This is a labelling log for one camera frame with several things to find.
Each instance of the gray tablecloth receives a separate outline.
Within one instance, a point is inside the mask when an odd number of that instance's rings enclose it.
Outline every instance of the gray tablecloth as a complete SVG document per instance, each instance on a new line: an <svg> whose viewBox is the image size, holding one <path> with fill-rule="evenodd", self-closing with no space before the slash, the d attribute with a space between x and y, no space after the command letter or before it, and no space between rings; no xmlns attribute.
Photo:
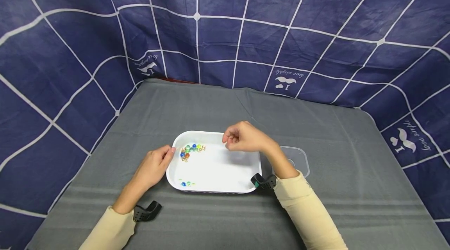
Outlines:
<svg viewBox="0 0 450 250"><path fill-rule="evenodd" d="M279 144L308 156L308 182L349 249L449 249L371 118L363 111L250 89L142 83L92 157L48 215L31 250L77 249L148 150L184 131L223 132L249 120ZM270 173L262 157L263 173ZM302 241L273 193L184 193L165 178L140 204L157 200L156 220L139 223L125 249L299 249Z"/></svg>

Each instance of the plastic container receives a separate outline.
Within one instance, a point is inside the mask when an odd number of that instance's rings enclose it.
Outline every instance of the plastic container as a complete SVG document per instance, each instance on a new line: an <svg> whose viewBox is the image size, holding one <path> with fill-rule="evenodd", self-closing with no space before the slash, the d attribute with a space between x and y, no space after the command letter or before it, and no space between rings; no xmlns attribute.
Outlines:
<svg viewBox="0 0 450 250"><path fill-rule="evenodd" d="M222 143L223 133L187 131L179 135L177 148L166 171L172 187L181 191L203 193L250 193L255 186L250 179L261 172L258 152L230 152ZM190 152L184 162L180 157L186 145L202 144L202 152Z"/></svg>
<svg viewBox="0 0 450 250"><path fill-rule="evenodd" d="M284 152L284 155L286 155L287 159L291 162L291 164L297 170L299 170L305 178L309 176L310 170L308 165L308 158L307 154L303 151L303 149L292 146L280 146L280 147L281 150Z"/></svg>

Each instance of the wrist strap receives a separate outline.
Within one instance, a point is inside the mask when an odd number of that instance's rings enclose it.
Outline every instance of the wrist strap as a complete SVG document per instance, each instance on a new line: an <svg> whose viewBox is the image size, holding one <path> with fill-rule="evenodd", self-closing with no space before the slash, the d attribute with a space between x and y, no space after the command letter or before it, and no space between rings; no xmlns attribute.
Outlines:
<svg viewBox="0 0 450 250"><path fill-rule="evenodd" d="M134 208L133 220L151 221L156 217L156 215L158 215L158 213L161 211L161 208L161 204L156 201L152 201L146 209L142 208L139 205L136 205L136 207Z"/></svg>
<svg viewBox="0 0 450 250"><path fill-rule="evenodd" d="M264 179L260 173L256 173L251 182L255 185L256 188L261 189L273 189L277 185L277 177L275 175L270 175L267 179Z"/></svg>

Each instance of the blue fabric backdrop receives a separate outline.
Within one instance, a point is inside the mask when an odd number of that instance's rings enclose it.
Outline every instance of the blue fabric backdrop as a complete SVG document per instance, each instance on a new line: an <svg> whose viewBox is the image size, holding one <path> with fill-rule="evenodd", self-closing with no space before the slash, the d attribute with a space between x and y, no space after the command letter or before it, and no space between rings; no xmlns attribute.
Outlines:
<svg viewBox="0 0 450 250"><path fill-rule="evenodd" d="M368 112L450 240L450 0L0 0L0 249L23 249L143 79Z"/></svg>

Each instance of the beige sleeve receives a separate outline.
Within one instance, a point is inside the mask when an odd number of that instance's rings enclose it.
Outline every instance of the beige sleeve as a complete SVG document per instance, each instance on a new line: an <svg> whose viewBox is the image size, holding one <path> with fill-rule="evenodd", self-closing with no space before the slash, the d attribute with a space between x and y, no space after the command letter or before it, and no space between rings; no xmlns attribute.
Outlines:
<svg viewBox="0 0 450 250"><path fill-rule="evenodd" d="M328 211L303 174L277 179L275 194L308 250L348 250Z"/></svg>
<svg viewBox="0 0 450 250"><path fill-rule="evenodd" d="M80 250L120 250L134 234L134 211L121 215L109 206Z"/></svg>

